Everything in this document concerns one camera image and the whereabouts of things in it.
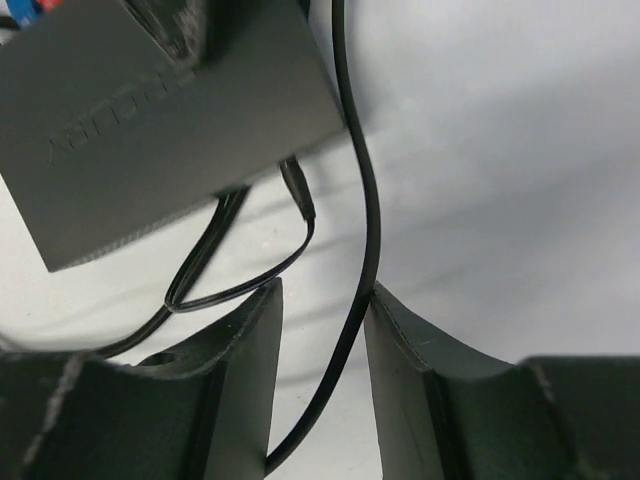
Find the blue object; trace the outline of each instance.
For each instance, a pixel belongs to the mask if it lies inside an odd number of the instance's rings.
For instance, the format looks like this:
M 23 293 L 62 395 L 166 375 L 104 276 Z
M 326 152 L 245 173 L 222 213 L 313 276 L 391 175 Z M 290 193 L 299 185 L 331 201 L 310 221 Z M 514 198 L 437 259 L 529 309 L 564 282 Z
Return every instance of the blue object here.
M 20 28 L 26 28 L 34 23 L 40 15 L 40 9 L 34 0 L 7 0 L 9 13 Z

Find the white table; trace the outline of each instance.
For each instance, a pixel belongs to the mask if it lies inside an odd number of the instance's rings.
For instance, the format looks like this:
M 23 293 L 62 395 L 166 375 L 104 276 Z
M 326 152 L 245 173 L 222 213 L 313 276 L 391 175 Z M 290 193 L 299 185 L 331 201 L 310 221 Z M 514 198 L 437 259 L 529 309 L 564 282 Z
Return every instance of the white table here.
M 330 62 L 328 1 L 315 3 Z M 506 360 L 637 353 L 640 3 L 351 3 L 351 65 L 383 204 L 380 280 L 447 332 Z M 284 275 L 274 444 L 317 385 L 363 252 L 347 137 L 306 154 L 303 167 L 318 232 Z M 33 348 L 124 336 L 155 311 L 209 215 L 51 275 L 0 183 L 0 330 Z M 274 173 L 255 188 L 199 292 L 264 270 L 303 235 Z M 140 360 L 232 307 L 175 318 L 118 360 Z M 359 341 L 322 419 L 271 478 L 380 475 Z

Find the red object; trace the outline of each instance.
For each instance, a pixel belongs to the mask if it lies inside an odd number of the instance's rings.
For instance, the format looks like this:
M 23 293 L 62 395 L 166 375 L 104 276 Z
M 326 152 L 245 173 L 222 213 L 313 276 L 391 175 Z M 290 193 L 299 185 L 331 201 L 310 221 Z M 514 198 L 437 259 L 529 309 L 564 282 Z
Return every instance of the red object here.
M 50 12 L 58 5 L 61 5 L 64 0 L 37 0 L 38 5 L 42 7 L 45 12 Z

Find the electronic device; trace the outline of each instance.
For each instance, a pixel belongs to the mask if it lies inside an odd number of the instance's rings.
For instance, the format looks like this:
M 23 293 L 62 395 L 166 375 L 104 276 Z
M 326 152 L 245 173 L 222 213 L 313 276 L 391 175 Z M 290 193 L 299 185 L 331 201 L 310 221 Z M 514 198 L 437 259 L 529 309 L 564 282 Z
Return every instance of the electronic device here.
M 50 271 L 343 129 L 295 0 L 210 2 L 174 55 L 134 3 L 67 0 L 0 50 L 0 174 Z

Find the tabletop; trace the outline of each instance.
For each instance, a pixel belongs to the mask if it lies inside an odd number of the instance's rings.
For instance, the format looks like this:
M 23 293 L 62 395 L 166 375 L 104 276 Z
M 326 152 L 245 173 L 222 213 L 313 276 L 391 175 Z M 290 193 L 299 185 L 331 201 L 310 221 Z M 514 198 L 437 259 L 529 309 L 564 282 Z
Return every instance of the tabletop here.
M 314 34 L 331 64 L 329 2 L 313 3 Z M 349 3 L 349 58 L 383 209 L 379 279 L 421 316 L 504 360 L 637 353 L 640 3 Z M 348 136 L 301 161 L 317 234 L 283 275 L 273 445 L 314 392 L 364 250 Z M 37 349 L 126 335 L 155 311 L 210 214 L 49 274 L 0 182 L 0 333 Z M 265 270 L 304 233 L 274 171 L 252 191 L 197 292 Z M 117 360 L 139 361 L 234 305 L 176 317 Z M 271 478 L 380 477 L 360 338 L 322 418 Z

